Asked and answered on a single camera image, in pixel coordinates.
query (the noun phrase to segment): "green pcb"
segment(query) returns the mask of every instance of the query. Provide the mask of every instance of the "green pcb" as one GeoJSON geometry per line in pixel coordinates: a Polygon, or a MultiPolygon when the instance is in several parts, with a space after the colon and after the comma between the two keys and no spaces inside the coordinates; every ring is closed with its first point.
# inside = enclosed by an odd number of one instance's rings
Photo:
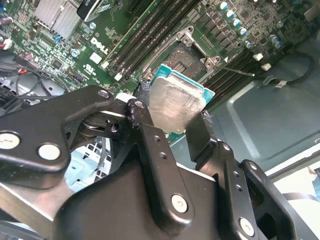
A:
{"type": "MultiPolygon", "coordinates": [[[[104,1],[110,4],[107,10],[101,12],[92,22],[80,20],[72,35],[68,39],[60,40],[57,33],[50,31],[41,19],[35,17],[37,7],[34,2],[37,1],[10,0],[2,16],[12,17],[14,23],[3,26],[0,34],[13,40],[12,51],[21,57],[33,54],[30,64],[59,75],[72,90],[87,85],[100,85],[116,94],[132,93],[146,66],[155,71],[180,42],[174,42],[161,53],[157,50],[162,49],[181,29],[192,26],[194,45],[209,57],[219,56],[223,66],[241,53],[248,46],[248,42],[263,53],[264,59],[270,59],[272,64],[284,55],[283,49],[286,46],[295,46],[306,39],[314,31],[315,25],[303,17],[297,17],[297,14],[301,13],[302,16],[304,12],[302,1],[284,0],[278,4],[259,1],[253,4],[248,0],[226,0],[227,8],[221,9],[220,0],[202,0],[175,25],[174,30],[147,56],[146,61],[135,69],[129,79],[116,80],[114,74],[109,74],[109,64],[113,56],[139,29],[161,0],[154,0],[141,16],[128,13],[132,4],[130,0],[104,1]],[[228,15],[229,10],[233,11],[231,17],[228,15]],[[202,20],[206,13],[212,13],[220,20],[223,31],[227,31],[233,41],[232,47],[226,47],[230,46],[227,45],[229,43],[226,38],[223,38],[223,42],[219,39],[219,34],[213,33],[212,26],[202,20]],[[234,19],[239,20],[240,25],[235,25],[234,19]],[[241,35],[240,28],[245,28],[247,34],[241,35]],[[281,40],[281,47],[276,48],[270,41],[272,35],[281,40]],[[75,75],[82,76],[83,79],[77,80],[75,75]]],[[[205,75],[206,71],[203,70],[201,74],[209,79],[215,71],[217,70],[205,75]]]]}

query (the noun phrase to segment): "metal panel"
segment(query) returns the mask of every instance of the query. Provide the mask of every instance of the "metal panel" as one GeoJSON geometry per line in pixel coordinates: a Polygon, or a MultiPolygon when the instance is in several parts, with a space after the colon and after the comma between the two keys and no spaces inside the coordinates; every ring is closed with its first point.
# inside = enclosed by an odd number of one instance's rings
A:
{"type": "MultiPolygon", "coordinates": [[[[298,51],[316,59],[320,50],[312,39],[298,51]]],[[[284,80],[302,76],[305,59],[285,58],[268,71],[284,80]]],[[[228,143],[236,159],[251,159],[267,171],[319,143],[320,67],[305,81],[275,88],[253,81],[212,112],[217,137],[228,143]]]]}
{"type": "Polygon", "coordinates": [[[77,9],[70,2],[67,2],[63,11],[56,19],[52,30],[57,32],[61,37],[68,39],[78,25],[80,17],[77,14],[77,9]]]}
{"type": "Polygon", "coordinates": [[[61,6],[63,2],[65,0],[41,0],[34,15],[51,28],[59,12],[62,10],[61,6]]]}

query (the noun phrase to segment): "screw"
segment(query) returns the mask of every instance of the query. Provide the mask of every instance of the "screw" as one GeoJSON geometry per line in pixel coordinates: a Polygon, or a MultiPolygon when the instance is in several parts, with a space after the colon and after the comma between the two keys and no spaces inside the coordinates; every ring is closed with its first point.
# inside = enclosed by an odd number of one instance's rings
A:
{"type": "Polygon", "coordinates": [[[247,234],[248,236],[252,237],[252,236],[255,234],[254,227],[251,225],[251,223],[250,223],[247,219],[241,217],[241,218],[239,219],[239,224],[240,224],[242,230],[243,230],[243,231],[245,232],[245,234],[247,234]]]}
{"type": "Polygon", "coordinates": [[[222,146],[225,150],[230,151],[230,147],[227,144],[223,143],[222,146]]]}
{"type": "Polygon", "coordinates": [[[13,133],[0,134],[0,149],[14,149],[20,143],[20,138],[13,133]]]}
{"type": "Polygon", "coordinates": [[[89,28],[90,28],[91,30],[95,30],[96,27],[97,27],[97,25],[96,25],[94,22],[90,22],[89,28]]]}
{"type": "Polygon", "coordinates": [[[257,166],[254,165],[252,162],[249,162],[249,165],[253,170],[257,170],[257,166]]]}
{"type": "Polygon", "coordinates": [[[175,210],[177,210],[179,213],[185,213],[188,210],[188,204],[186,200],[180,196],[180,195],[173,195],[171,198],[172,205],[175,210]]]}
{"type": "Polygon", "coordinates": [[[61,151],[56,145],[47,143],[39,147],[38,154],[43,159],[56,160],[60,156],[61,151]]]}
{"type": "Polygon", "coordinates": [[[108,93],[107,91],[105,91],[105,90],[100,90],[100,91],[98,92],[98,94],[99,94],[101,97],[106,98],[106,99],[109,97],[109,93],[108,93]]]}
{"type": "Polygon", "coordinates": [[[140,102],[140,101],[135,101],[134,104],[137,105],[141,109],[145,108],[144,104],[142,102],[140,102]]]}

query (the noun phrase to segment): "white label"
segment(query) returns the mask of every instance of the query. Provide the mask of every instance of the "white label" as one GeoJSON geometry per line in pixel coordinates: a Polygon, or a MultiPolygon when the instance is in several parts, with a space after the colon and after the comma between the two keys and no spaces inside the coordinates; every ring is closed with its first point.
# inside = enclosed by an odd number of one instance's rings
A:
{"type": "Polygon", "coordinates": [[[103,52],[104,54],[108,53],[108,48],[106,48],[106,46],[102,45],[101,42],[99,42],[95,37],[93,37],[90,40],[90,43],[92,43],[93,45],[95,45],[98,49],[100,49],[101,52],[103,52]]]}
{"type": "Polygon", "coordinates": [[[83,67],[84,67],[84,71],[85,71],[87,74],[89,74],[90,76],[91,76],[91,75],[93,75],[93,76],[97,75],[97,74],[95,73],[95,69],[94,69],[92,66],[90,66],[89,64],[83,65],[83,67]]]}
{"type": "Polygon", "coordinates": [[[282,88],[283,86],[285,86],[286,84],[287,84],[287,81],[283,81],[283,80],[282,80],[282,81],[280,81],[275,87],[280,89],[280,88],[282,88]]]}
{"type": "Polygon", "coordinates": [[[100,57],[98,54],[94,52],[92,53],[90,60],[92,60],[95,64],[99,64],[100,61],[102,60],[102,57],[100,57]]]}

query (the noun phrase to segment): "blue capacitor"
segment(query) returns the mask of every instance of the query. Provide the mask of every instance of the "blue capacitor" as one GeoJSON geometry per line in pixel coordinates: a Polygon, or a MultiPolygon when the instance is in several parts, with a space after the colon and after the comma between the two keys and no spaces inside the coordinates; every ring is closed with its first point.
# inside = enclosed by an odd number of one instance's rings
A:
{"type": "Polygon", "coordinates": [[[235,27],[239,27],[241,25],[241,21],[238,18],[234,18],[232,20],[232,25],[235,27]]]}
{"type": "Polygon", "coordinates": [[[80,54],[80,51],[78,49],[73,49],[71,51],[71,56],[74,57],[74,58],[78,57],[79,54],[80,54]]]}
{"type": "Polygon", "coordinates": [[[60,35],[56,36],[54,39],[55,44],[59,43],[60,40],[61,40],[61,36],[60,35]]]}
{"type": "Polygon", "coordinates": [[[232,18],[234,15],[235,15],[235,12],[232,11],[232,10],[228,10],[228,11],[226,12],[226,17],[227,17],[227,18],[232,18]]]}
{"type": "Polygon", "coordinates": [[[251,49],[252,46],[253,46],[252,43],[249,42],[249,41],[245,41],[244,44],[245,44],[245,47],[246,47],[247,49],[251,49]]]}
{"type": "Polygon", "coordinates": [[[245,29],[244,27],[240,27],[240,28],[239,28],[239,34],[240,34],[241,36],[247,35],[247,29],[245,29]]]}
{"type": "Polygon", "coordinates": [[[226,3],[225,1],[220,3],[220,9],[221,10],[226,10],[228,8],[228,3],[226,3]]]}

